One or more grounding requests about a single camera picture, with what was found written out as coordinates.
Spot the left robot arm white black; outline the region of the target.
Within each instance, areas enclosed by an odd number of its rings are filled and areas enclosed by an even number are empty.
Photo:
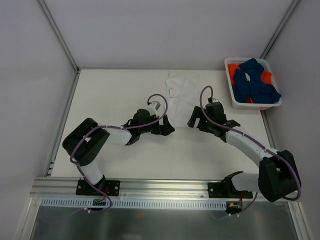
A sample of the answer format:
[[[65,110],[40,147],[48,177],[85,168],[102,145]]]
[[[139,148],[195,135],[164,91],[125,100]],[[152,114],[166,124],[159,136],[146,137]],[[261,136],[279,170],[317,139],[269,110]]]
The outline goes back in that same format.
[[[143,108],[138,109],[123,127],[102,126],[92,118],[86,118],[62,142],[70,161],[88,180],[87,189],[93,195],[101,194],[105,188],[105,176],[95,160],[105,144],[130,146],[136,143],[142,134],[168,136],[175,131],[166,115],[160,118],[155,111]]]

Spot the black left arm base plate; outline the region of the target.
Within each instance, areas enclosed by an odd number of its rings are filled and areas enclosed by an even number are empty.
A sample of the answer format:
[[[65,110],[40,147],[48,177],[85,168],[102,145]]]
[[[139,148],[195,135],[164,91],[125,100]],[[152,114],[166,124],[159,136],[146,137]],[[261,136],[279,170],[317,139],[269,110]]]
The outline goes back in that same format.
[[[105,180],[102,179],[95,188],[111,197],[118,197],[120,193],[121,182],[119,180]],[[84,179],[79,179],[75,194],[77,196],[101,196],[102,194],[92,188],[89,183]]]

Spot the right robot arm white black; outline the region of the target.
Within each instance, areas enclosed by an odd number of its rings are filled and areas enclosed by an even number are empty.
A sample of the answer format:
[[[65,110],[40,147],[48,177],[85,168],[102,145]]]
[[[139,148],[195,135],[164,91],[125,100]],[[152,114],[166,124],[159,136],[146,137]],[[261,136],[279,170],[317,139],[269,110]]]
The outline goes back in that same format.
[[[220,102],[208,103],[205,107],[195,106],[187,125],[215,135],[258,167],[258,173],[240,170],[227,175],[221,182],[221,189],[228,197],[235,198],[246,191],[261,193],[270,202],[300,198],[302,184],[293,154],[263,145],[237,121],[228,120]]]

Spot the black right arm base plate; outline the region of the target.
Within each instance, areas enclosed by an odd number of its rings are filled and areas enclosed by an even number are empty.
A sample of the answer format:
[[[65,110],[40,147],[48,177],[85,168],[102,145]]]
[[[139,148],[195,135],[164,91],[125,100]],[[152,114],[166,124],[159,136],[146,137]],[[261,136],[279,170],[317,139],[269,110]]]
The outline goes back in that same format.
[[[246,190],[236,190],[228,181],[209,182],[207,184],[209,198],[212,199],[252,199],[253,193]]]

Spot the white t shirt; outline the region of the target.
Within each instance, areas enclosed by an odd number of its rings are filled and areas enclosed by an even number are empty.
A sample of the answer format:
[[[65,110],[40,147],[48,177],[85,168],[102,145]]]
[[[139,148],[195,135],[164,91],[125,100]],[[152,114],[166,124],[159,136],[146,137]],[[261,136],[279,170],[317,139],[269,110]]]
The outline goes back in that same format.
[[[165,81],[168,102],[167,117],[174,128],[186,128],[194,107],[199,102],[199,74],[171,70]]]

